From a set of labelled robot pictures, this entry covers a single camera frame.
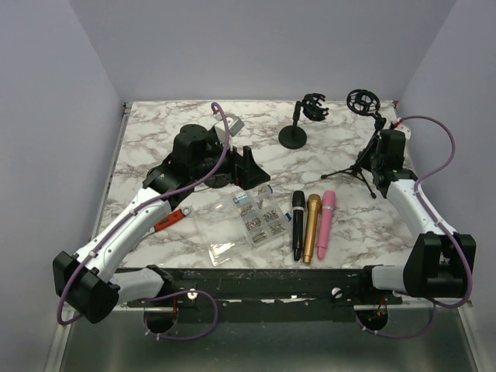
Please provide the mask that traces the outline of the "black clip microphone stand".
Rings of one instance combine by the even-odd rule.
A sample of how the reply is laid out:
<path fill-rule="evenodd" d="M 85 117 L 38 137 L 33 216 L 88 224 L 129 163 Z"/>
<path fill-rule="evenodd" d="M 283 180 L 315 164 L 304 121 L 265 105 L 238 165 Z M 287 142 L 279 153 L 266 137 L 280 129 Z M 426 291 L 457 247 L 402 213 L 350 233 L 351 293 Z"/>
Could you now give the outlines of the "black clip microphone stand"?
<path fill-rule="evenodd" d="M 208 188 L 214 188 L 214 189 L 219 189 L 219 188 L 224 188 L 225 186 L 233 183 L 233 176 L 228 173 L 224 174 L 216 174 L 214 176 L 211 176 L 209 179 L 207 179 L 204 184 Z"/>

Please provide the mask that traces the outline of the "black microphone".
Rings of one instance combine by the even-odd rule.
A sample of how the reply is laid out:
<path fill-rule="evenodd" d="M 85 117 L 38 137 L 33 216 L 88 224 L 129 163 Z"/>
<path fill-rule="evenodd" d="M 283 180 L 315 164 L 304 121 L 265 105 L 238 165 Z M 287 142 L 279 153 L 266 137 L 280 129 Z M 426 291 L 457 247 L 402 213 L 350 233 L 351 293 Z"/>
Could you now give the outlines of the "black microphone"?
<path fill-rule="evenodd" d="M 294 261 L 301 259 L 303 251 L 303 222 L 305 214 L 305 194 L 295 191 L 292 195 L 292 251 Z"/>

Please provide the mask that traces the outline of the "black tripod microphone stand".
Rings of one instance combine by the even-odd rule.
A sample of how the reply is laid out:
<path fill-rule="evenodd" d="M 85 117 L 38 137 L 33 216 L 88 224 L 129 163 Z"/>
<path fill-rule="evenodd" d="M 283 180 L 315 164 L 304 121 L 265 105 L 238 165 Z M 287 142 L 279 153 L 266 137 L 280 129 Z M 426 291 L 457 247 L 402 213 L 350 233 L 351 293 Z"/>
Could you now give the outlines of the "black tripod microphone stand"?
<path fill-rule="evenodd" d="M 372 199 L 375 199 L 377 196 L 363 175 L 363 170 L 370 172 L 372 154 L 377 147 L 379 132 L 385 127 L 387 122 L 386 118 L 379 113 L 381 101 L 371 91 L 366 89 L 354 89 L 346 97 L 346 106 L 352 113 L 358 116 L 372 117 L 374 119 L 374 133 L 365 148 L 357 154 L 356 160 L 351 166 L 330 174 L 323 174 L 321 179 L 325 180 L 328 177 L 332 177 L 337 174 L 351 176 L 358 181 L 363 182 L 366 185 Z"/>

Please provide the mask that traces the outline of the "pink microphone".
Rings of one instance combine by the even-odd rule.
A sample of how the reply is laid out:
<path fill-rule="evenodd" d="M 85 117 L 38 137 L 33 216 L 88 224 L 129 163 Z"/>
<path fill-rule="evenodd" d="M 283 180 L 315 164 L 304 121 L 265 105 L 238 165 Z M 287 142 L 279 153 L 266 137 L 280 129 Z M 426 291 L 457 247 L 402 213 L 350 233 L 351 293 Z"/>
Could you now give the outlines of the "pink microphone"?
<path fill-rule="evenodd" d="M 319 229 L 319 238 L 317 242 L 317 257 L 319 260 L 325 258 L 326 250 L 329 245 L 329 234 L 332 225 L 332 214 L 336 206 L 336 193 L 326 191 L 322 197 L 321 221 Z"/>

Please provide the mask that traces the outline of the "gold microphone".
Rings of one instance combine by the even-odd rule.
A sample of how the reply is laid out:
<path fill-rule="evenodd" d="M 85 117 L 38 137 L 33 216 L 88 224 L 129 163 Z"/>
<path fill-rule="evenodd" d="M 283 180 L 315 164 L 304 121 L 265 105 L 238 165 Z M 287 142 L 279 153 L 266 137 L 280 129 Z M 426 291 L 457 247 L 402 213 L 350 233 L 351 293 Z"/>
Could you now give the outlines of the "gold microphone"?
<path fill-rule="evenodd" d="M 305 230 L 305 241 L 303 250 L 303 263 L 309 265 L 312 262 L 315 246 L 315 236 L 319 211 L 321 209 L 321 197 L 317 194 L 310 194 L 307 200 L 307 221 Z"/>

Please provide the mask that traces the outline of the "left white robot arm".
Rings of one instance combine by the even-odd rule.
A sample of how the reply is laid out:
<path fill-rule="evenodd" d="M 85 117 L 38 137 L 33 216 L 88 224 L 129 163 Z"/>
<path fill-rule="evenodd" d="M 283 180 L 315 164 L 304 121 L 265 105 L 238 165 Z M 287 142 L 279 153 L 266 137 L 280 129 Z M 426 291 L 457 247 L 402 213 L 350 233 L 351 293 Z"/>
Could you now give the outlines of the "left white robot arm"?
<path fill-rule="evenodd" d="M 118 273 L 126 255 L 163 217 L 172 213 L 210 178 L 253 189 L 270 180 L 254 160 L 252 150 L 224 145 L 214 129 L 187 124 L 175 136 L 171 153 L 148 171 L 143 186 L 121 214 L 76 253 L 60 252 L 53 260 L 55 292 L 80 317 L 95 324 L 123 302 L 147 298 L 167 304 L 172 288 L 167 275 L 155 266 Z"/>

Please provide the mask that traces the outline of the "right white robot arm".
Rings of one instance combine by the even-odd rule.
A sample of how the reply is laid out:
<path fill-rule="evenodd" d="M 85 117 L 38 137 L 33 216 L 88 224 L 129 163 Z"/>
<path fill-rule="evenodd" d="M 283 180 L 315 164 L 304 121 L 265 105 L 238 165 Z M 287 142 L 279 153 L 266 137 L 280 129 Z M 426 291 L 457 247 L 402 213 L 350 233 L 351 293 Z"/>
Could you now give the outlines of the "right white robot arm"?
<path fill-rule="evenodd" d="M 374 139 L 370 169 L 377 190 L 399 212 L 415 238 L 403 266 L 371 266 L 370 277 L 357 283 L 358 298 L 372 304 L 384 291 L 396 291 L 418 298 L 462 298 L 468 279 L 462 259 L 474 268 L 476 242 L 470 234 L 460 234 L 443 222 L 415 173 L 403 167 L 406 136 L 395 129 L 384 129 Z"/>

